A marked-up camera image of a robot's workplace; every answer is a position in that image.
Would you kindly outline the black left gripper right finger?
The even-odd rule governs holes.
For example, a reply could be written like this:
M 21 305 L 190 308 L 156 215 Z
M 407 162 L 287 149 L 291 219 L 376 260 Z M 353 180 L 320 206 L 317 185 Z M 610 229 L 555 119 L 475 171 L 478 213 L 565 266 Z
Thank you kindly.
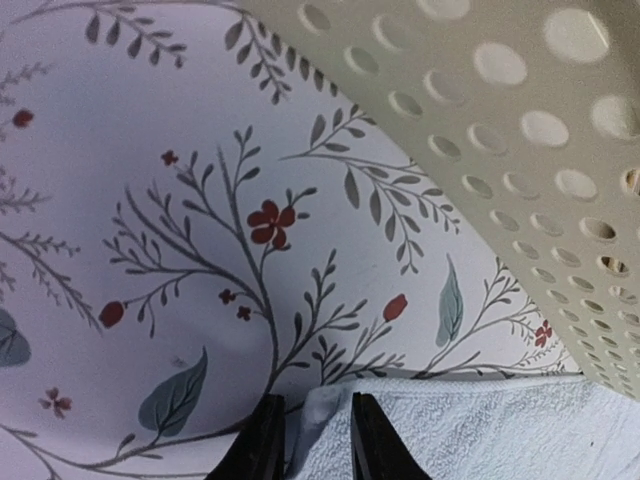
M 356 480 L 430 480 L 372 394 L 354 393 L 350 439 Z

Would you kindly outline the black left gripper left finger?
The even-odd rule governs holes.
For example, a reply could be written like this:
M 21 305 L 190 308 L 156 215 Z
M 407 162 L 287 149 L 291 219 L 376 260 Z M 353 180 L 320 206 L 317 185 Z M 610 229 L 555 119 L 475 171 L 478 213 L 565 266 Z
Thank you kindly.
M 284 397 L 266 395 L 205 480 L 283 479 L 285 432 Z

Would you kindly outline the light blue towel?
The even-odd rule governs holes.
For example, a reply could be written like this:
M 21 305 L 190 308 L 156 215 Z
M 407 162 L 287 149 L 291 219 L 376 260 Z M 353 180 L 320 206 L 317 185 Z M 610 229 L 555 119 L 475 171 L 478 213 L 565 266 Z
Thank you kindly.
M 582 376 L 362 379 L 312 390 L 286 474 L 349 479 L 351 397 L 371 394 L 434 479 L 636 479 L 639 404 Z

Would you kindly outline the green plastic basket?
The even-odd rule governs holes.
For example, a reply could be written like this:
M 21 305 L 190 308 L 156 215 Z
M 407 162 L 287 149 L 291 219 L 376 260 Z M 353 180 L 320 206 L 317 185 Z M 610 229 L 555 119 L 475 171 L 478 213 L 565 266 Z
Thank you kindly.
M 248 1 L 434 179 L 584 375 L 639 396 L 639 5 Z

